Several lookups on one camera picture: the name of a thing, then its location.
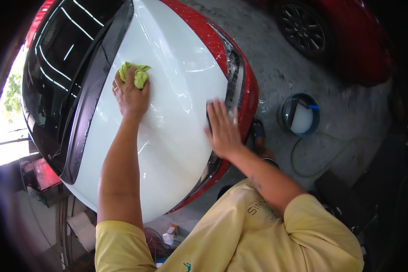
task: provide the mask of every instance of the car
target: car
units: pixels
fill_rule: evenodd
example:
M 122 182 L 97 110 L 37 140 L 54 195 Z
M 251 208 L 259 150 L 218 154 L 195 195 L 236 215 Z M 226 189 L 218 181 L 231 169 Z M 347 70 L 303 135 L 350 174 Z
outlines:
M 112 93 L 125 62 L 151 66 L 150 105 L 138 132 L 144 222 L 177 210 L 227 171 L 204 133 L 207 102 L 239 109 L 246 140 L 258 84 L 239 47 L 176 0 L 56 0 L 27 53 L 21 106 L 40 154 L 97 212 L 106 153 L 121 122 Z
M 393 45 L 362 0 L 256 0 L 272 11 L 284 38 L 305 57 L 330 63 L 366 87 L 392 74 Z

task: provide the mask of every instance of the windshield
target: windshield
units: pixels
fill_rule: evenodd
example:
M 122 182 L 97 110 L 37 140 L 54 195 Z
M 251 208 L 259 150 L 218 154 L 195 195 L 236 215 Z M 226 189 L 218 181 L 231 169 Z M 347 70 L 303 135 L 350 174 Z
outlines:
M 38 27 L 24 66 L 22 107 L 33 141 L 50 160 L 60 148 L 62 135 L 70 133 L 65 122 L 84 83 L 92 54 L 87 52 L 123 3 L 57 1 Z M 56 172 L 63 170 L 65 158 L 61 155 L 50 161 Z

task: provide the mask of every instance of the microfiber towel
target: microfiber towel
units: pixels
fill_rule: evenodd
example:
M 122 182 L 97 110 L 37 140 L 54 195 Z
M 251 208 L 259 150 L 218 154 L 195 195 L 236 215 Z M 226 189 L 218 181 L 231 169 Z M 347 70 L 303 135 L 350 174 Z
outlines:
M 148 73 L 145 71 L 151 67 L 148 65 L 136 65 L 126 61 L 123 65 L 121 65 L 119 70 L 120 77 L 123 82 L 125 82 L 125 75 L 127 74 L 128 69 L 132 68 L 133 66 L 136 66 L 136 71 L 134 73 L 134 85 L 136 88 L 142 90 L 144 83 L 148 79 Z

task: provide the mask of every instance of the black alloy wheel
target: black alloy wheel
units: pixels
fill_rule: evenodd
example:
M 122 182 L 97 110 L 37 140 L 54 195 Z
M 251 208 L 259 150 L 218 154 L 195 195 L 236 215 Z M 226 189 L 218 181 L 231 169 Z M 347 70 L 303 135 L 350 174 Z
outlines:
M 318 62 L 329 62 L 335 39 L 326 20 L 312 7 L 298 0 L 275 5 L 277 24 L 284 38 L 301 54 Z

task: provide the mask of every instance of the red car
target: red car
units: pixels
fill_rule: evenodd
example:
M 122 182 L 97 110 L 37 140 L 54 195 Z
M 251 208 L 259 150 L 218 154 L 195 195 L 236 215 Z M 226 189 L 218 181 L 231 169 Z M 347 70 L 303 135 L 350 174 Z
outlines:
M 272 10 L 284 38 L 312 60 L 331 63 L 370 87 L 392 73 L 392 43 L 361 0 L 256 0 Z

